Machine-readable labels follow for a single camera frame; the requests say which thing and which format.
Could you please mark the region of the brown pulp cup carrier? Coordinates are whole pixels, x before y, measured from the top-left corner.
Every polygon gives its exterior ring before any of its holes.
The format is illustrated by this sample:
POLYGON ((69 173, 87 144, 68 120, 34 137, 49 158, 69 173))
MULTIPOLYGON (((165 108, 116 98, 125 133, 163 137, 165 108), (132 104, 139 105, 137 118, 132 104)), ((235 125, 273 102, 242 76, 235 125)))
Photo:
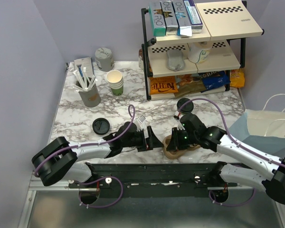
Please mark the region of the brown pulp cup carrier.
POLYGON ((171 141, 171 135, 166 136, 164 138, 164 140, 162 141, 162 143, 163 143, 163 148, 162 148, 163 153, 170 160, 178 159, 179 157, 183 156, 185 153, 192 152, 192 151, 195 151, 198 148, 200 148, 200 145, 194 145, 194 146, 189 147, 189 148, 187 148, 185 150, 180 150, 180 151, 176 151, 176 152, 169 152, 169 151, 167 151, 167 146, 170 143, 170 141, 171 141))

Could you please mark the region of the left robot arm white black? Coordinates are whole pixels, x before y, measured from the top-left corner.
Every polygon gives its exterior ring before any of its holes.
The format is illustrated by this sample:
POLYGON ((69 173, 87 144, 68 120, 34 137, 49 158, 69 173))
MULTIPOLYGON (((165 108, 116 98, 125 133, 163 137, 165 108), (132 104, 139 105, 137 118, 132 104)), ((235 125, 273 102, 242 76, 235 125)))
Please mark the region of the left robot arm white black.
POLYGON ((68 142, 63 136, 58 137, 33 156, 31 161, 35 175, 44 186, 69 179, 90 188, 95 184, 96 176, 92 173, 91 166, 83 161, 115 157, 128 147, 144 152, 161 148, 163 143, 156 137, 151 126, 138 129, 135 123, 126 122, 117 132, 99 141, 75 143, 68 142))

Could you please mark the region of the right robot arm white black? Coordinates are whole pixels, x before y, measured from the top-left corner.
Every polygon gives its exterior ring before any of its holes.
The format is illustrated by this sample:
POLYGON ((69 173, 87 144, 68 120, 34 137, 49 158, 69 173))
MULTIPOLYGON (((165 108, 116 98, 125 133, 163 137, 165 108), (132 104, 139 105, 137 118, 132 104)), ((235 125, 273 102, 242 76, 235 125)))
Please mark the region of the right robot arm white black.
POLYGON ((206 127, 195 114, 188 113, 172 129, 166 150, 182 151, 194 144, 225 154, 247 166, 241 168, 218 162, 209 174, 212 185, 220 186, 224 182, 242 184, 265 192, 274 201, 285 205, 285 157, 253 148, 216 126, 206 127))

